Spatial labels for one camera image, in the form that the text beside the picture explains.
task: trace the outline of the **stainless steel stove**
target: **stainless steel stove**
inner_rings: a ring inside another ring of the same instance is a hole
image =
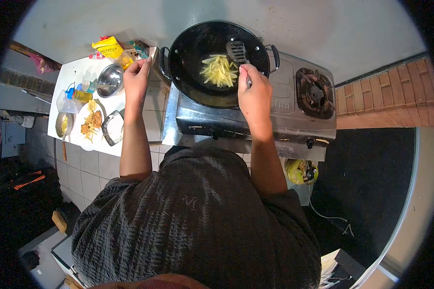
[[[274,62],[271,51],[270,61]],[[325,147],[336,138],[332,74],[315,64],[280,53],[280,67],[270,74],[273,86],[271,119],[275,139]],[[179,94],[176,122],[182,134],[213,139],[250,140],[249,127],[238,107],[211,108]]]

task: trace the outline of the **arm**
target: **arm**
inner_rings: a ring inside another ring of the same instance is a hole
[[[143,121],[143,104],[151,58],[131,64],[124,72],[125,114],[122,140],[121,178],[143,181],[151,171],[151,153]]]
[[[252,79],[247,89],[246,77]],[[270,108],[272,86],[268,79],[250,64],[240,66],[238,103],[252,137],[251,179],[261,195],[287,190],[286,180],[273,139]]]

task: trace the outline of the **right hand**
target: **right hand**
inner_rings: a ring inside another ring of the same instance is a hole
[[[272,86],[268,79],[251,64],[242,64],[239,68],[238,104],[246,118],[254,138],[272,138],[272,121],[270,108],[272,106]],[[246,77],[252,79],[252,86],[248,89]]]
[[[132,63],[124,72],[123,81],[126,104],[137,104],[143,101],[148,86],[148,72],[152,57]]]

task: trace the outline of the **cardboard box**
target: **cardboard box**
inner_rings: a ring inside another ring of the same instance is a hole
[[[71,289],[84,289],[82,285],[79,284],[74,278],[72,278],[70,275],[66,275],[66,280],[64,280],[64,283],[69,286]]]
[[[53,211],[53,216],[51,217],[54,224],[58,227],[61,233],[64,233],[68,228],[68,224],[64,221],[63,216],[58,211]]]

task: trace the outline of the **wooden handle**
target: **wooden handle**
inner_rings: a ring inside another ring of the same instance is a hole
[[[66,157],[66,143],[65,142],[63,142],[63,158],[64,158],[64,161],[68,160],[68,158]]]

